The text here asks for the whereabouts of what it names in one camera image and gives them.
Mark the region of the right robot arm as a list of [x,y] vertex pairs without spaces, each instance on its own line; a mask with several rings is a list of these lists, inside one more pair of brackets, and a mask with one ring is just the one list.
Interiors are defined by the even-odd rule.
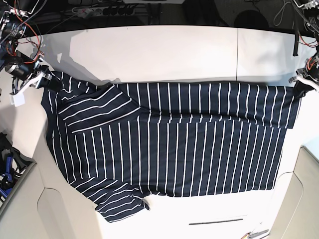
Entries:
[[[41,34],[28,24],[46,5],[45,0],[3,0],[0,4],[0,69],[12,75],[12,97],[23,96],[28,87],[47,88],[54,92],[62,89],[62,82],[41,65],[43,54]],[[36,54],[28,57],[17,50],[19,40],[29,29],[36,37],[32,42]]]

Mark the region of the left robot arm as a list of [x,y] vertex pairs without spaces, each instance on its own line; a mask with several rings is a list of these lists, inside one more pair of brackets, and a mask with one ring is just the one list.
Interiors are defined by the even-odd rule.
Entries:
[[298,55],[300,44],[315,50],[305,60],[305,65],[296,70],[296,75],[289,79],[294,84],[295,98],[302,98],[309,91],[319,91],[319,2],[317,0],[292,0],[294,11],[294,49]]

